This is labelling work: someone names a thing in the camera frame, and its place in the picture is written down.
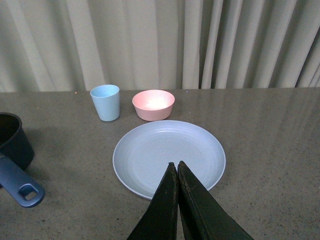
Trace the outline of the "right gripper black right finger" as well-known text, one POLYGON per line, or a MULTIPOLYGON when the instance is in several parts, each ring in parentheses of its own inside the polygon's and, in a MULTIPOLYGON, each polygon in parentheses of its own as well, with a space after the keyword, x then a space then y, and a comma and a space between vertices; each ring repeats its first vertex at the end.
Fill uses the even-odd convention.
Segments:
POLYGON ((218 204, 190 168, 180 161, 178 204, 186 240, 251 240, 218 204))

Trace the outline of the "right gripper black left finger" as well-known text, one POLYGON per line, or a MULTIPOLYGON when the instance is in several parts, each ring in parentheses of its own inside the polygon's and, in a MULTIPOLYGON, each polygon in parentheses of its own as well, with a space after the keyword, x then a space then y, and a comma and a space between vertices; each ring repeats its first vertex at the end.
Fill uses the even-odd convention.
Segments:
POLYGON ((179 179, 170 162, 154 196, 129 240, 175 240, 177 238, 179 179))

